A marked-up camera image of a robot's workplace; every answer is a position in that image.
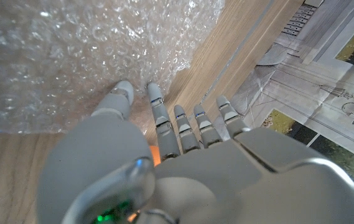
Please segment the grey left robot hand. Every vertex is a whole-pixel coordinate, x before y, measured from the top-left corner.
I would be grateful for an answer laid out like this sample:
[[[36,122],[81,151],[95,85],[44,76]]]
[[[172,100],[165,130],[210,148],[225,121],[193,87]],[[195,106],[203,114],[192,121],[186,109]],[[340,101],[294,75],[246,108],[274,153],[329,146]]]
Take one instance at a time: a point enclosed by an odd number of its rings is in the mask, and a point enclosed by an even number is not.
[[[118,82],[47,157],[39,223],[354,223],[354,182],[336,163],[266,128],[251,129],[224,97],[224,141],[201,106],[195,134],[157,84],[147,86],[160,163],[129,120],[133,86]]]

